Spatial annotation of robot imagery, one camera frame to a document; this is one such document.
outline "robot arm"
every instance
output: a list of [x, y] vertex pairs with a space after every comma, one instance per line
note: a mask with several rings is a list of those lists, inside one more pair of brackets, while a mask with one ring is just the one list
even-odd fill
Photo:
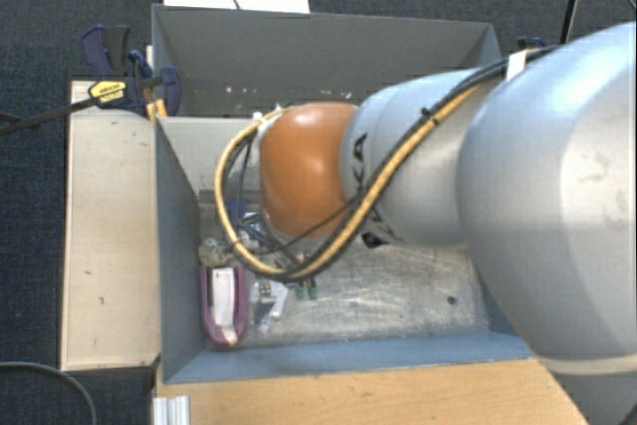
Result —
[[276, 119], [261, 145], [263, 215], [280, 243], [305, 243], [287, 267], [251, 254], [221, 214], [224, 165], [257, 126], [222, 157], [220, 215], [238, 258], [278, 280], [322, 271], [363, 222], [390, 243], [466, 246], [591, 422], [617, 423], [637, 402], [635, 24], [529, 57], [510, 81], [461, 71], [356, 112], [313, 104], [262, 120]]

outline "gray carpet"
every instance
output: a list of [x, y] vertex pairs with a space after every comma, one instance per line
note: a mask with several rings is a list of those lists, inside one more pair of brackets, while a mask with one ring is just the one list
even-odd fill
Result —
[[[0, 0], [0, 111], [29, 116], [67, 100], [90, 72], [79, 37], [126, 24], [130, 46], [150, 40], [160, 0]], [[559, 38], [566, 0], [310, 0], [316, 12], [491, 22], [504, 52], [518, 36]], [[634, 20], [625, 0], [581, 0], [574, 37]], [[0, 139], [0, 361], [57, 364], [65, 212], [65, 121]], [[81, 374], [101, 424], [148, 419], [149, 370]], [[0, 372], [0, 422], [89, 423], [80, 397], [54, 377]]]

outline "yellow tag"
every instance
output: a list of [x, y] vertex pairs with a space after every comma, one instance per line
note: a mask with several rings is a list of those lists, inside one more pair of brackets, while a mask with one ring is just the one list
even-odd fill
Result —
[[101, 103], [109, 103], [113, 100], [123, 98], [123, 92], [126, 89], [125, 82], [97, 82], [89, 89], [92, 98], [100, 100]]

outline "orange object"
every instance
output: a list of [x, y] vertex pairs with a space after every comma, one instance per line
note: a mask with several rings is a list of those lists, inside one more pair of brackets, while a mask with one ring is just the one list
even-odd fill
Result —
[[[345, 205], [338, 155], [355, 112], [346, 103], [309, 103], [284, 113], [264, 134], [261, 206], [266, 221], [280, 233], [300, 236]], [[341, 216], [308, 237], [325, 236]]]

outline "green object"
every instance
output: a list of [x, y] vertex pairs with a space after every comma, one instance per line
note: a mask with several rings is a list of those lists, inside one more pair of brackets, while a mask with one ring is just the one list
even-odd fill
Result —
[[306, 295], [306, 289], [303, 282], [299, 282], [295, 285], [295, 293], [297, 294], [297, 300], [302, 300]]
[[308, 296], [311, 300], [316, 300], [319, 298], [319, 289], [316, 285], [308, 286]]

